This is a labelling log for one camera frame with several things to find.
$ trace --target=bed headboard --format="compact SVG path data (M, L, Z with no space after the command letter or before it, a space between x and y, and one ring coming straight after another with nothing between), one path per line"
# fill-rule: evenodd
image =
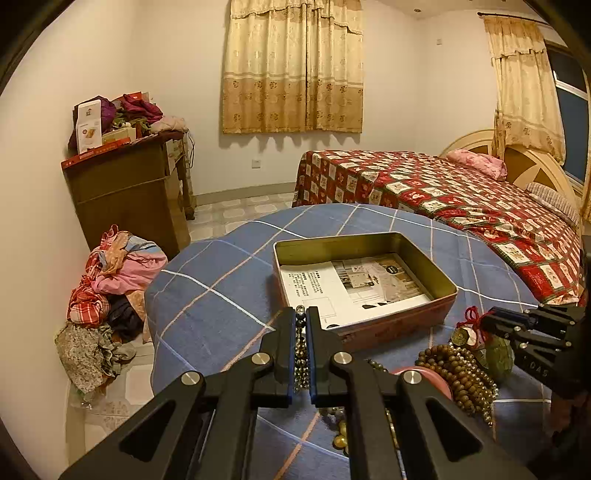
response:
M465 135L449 145L440 157L445 158L448 152L457 148L464 148L474 153L490 154L492 137L492 129ZM529 150L520 145L512 145L505 151L505 164L508 172L507 181L520 189L523 190L528 183L536 181L560 192L572 205L579 205L580 200L574 193L570 181L551 155Z

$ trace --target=red checkered bedspread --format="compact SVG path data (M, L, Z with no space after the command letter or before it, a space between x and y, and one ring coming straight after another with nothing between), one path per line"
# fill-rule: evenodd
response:
M305 153L293 206L332 202L398 208L469 231L503 258L539 301L577 300L578 235L510 183L420 153Z

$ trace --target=silver bolt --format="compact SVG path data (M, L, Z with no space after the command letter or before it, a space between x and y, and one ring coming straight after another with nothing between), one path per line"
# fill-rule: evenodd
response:
M271 360L268 353L258 352L251 357L252 363L255 365L266 365Z
M406 370L402 374L402 378L406 383L410 383L411 385L416 385L421 382L423 376L417 372L416 370Z
M353 357L350 353L339 352L333 355L333 360L341 365L347 365L353 361Z
M201 375L197 372L186 372L181 377L181 382L185 385L197 385L199 380L201 380Z

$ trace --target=white wall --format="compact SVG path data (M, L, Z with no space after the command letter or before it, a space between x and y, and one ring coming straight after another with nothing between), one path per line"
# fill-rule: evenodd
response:
M496 76L488 36L477 12L450 11L418 22L418 151L439 155L458 138L493 127ZM540 19L535 14L525 16ZM541 25L540 30L547 40L564 44L552 28Z
M106 62L99 51L121 34L131 41L122 19L132 17L134 2L77 0L41 34L0 96L0 416L43 480L67 465L69 382L53 339L89 253L60 162L75 104L135 88L125 60ZM98 68L80 42L86 35L99 42Z
M417 22L378 0L365 0L363 134L222 135L220 89L229 1L146 0L138 25L153 34L138 84L169 115L183 116L195 143L197 194L295 181L307 150L412 150L418 60ZM260 158L262 167L251 168Z

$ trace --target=pink bowl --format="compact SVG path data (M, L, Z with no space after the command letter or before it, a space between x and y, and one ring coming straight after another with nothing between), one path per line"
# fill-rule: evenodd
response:
M447 398L453 401L452 391L447 385L447 382L442 379L439 374L431 370L430 368L425 367L402 367L398 368L394 372L391 372L393 375L400 375L401 373L405 372L406 370L416 370L420 372L422 376L424 376L427 380L429 380L434 387L436 387L441 393L443 393Z

